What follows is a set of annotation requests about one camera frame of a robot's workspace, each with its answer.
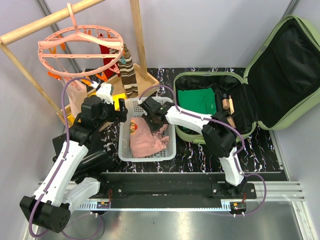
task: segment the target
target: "metal floor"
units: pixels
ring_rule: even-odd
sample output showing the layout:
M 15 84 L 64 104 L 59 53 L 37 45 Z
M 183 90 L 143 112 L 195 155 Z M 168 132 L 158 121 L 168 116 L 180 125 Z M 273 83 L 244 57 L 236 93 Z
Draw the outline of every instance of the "metal floor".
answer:
M 250 211 L 258 203 L 248 203 Z M 75 211 L 70 223 L 85 214 Z M 293 207 L 288 202 L 266 202 L 251 216 L 224 217 L 209 212 L 109 211 L 104 231 L 95 240 L 302 240 Z M 90 237 L 99 220 L 87 215 L 65 232 L 76 239 Z M 50 232 L 41 240 L 65 240 Z

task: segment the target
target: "pink cloth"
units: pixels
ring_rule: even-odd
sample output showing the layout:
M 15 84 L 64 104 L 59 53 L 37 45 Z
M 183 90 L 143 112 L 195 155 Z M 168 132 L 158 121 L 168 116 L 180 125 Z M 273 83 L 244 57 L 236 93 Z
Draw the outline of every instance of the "pink cloth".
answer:
M 130 149 L 134 158 L 143 158 L 156 154 L 167 148 L 169 136 L 162 136 L 168 124 L 163 125 L 152 134 L 149 126 L 142 117 L 130 119 Z

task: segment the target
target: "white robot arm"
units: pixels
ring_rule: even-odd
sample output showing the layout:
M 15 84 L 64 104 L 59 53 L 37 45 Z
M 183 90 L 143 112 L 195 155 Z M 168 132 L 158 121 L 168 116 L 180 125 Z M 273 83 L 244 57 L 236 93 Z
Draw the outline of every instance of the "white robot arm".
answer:
M 214 118 L 229 124 L 222 114 L 217 113 L 212 116 L 185 110 L 181 107 L 178 110 L 174 103 L 160 104 L 152 97 L 146 98 L 140 106 L 146 113 L 142 117 L 151 131 L 158 130 L 163 124 L 173 124 L 202 134 L 211 154 L 219 158 L 225 172 L 226 182 L 233 186 L 236 193 L 241 192 L 245 187 L 246 180 L 240 168 L 238 156 L 234 156 L 237 151 L 236 136 L 230 129 L 208 120 Z
M 115 110 L 112 98 L 113 87 L 103 83 L 96 95 L 84 99 L 81 113 L 69 128 L 70 139 L 63 143 L 62 149 L 49 174 L 34 192 L 32 197 L 24 196 L 20 201 L 20 208 L 29 221 L 32 211 L 35 214 L 32 223 L 40 227 L 61 232 L 67 225 L 71 213 L 88 198 L 100 191 L 100 182 L 92 177 L 85 177 L 80 184 L 66 192 L 82 159 L 95 139 L 100 140 L 99 128 L 105 122 L 125 122 L 128 110 L 124 99 L 119 99 L 119 110 Z

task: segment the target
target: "white plastic basket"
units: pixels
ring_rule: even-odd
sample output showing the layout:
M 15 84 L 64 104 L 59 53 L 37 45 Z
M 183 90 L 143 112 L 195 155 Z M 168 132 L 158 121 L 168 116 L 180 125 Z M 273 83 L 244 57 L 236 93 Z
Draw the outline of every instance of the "white plastic basket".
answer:
M 173 102 L 168 97 L 152 97 L 154 100 L 164 104 L 165 102 Z M 147 157 L 134 158 L 130 149 L 130 118 L 141 117 L 144 114 L 144 110 L 138 104 L 138 98 L 129 98 L 125 100 L 125 107 L 128 109 L 126 115 L 126 122 L 120 124 L 119 134 L 119 149 L 118 156 L 122 161 L 126 162 L 158 162 L 164 160 L 171 160 L 176 156 L 176 130 L 175 126 L 169 124 L 164 131 L 164 136 L 169 136 L 170 140 L 165 150 L 157 152 Z

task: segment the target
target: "pink circular drying rack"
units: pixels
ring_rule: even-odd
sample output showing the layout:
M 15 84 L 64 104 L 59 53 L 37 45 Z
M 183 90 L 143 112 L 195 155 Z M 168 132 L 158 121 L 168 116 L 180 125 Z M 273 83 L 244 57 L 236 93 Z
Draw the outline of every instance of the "pink circular drying rack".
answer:
M 116 65 L 117 61 L 121 58 L 124 52 L 124 40 L 120 36 L 119 33 L 116 31 L 104 27 L 104 26 L 97 26 L 97 25 L 77 25 L 75 16 L 72 12 L 72 8 L 70 3 L 67 4 L 69 14 L 73 23 L 73 27 L 67 27 L 65 29 L 62 29 L 60 31 L 57 31 L 50 36 L 48 36 L 45 40 L 38 42 L 38 56 L 41 61 L 41 63 L 44 65 L 45 68 L 48 69 L 48 71 L 64 76 L 64 77 L 85 77 L 94 75 L 97 73 L 101 73 L 102 71 L 110 68 L 115 73 L 119 73 L 119 69 Z M 65 37 L 61 37 L 61 34 L 74 31 L 75 33 L 69 34 Z M 113 38 L 99 38 L 94 37 L 89 34 L 87 34 L 87 30 L 96 30 L 97 36 L 100 36 L 99 30 L 106 31 L 109 35 L 109 33 L 112 33 L 114 35 Z M 58 54 L 58 53 L 44 53 L 44 50 L 51 49 L 59 45 L 63 45 L 67 42 L 92 42 L 96 43 L 111 49 L 118 50 L 117 53 L 110 53 L 110 54 Z M 111 58 L 112 61 L 104 66 L 101 66 L 95 70 L 87 71 L 87 72 L 80 72 L 80 73 L 70 73 L 67 71 L 58 71 L 52 68 L 52 66 L 49 65 L 49 63 L 45 60 L 45 58 L 69 58 L 69 59 L 76 59 L 76 58 L 84 58 L 84 59 L 91 59 L 91 58 Z

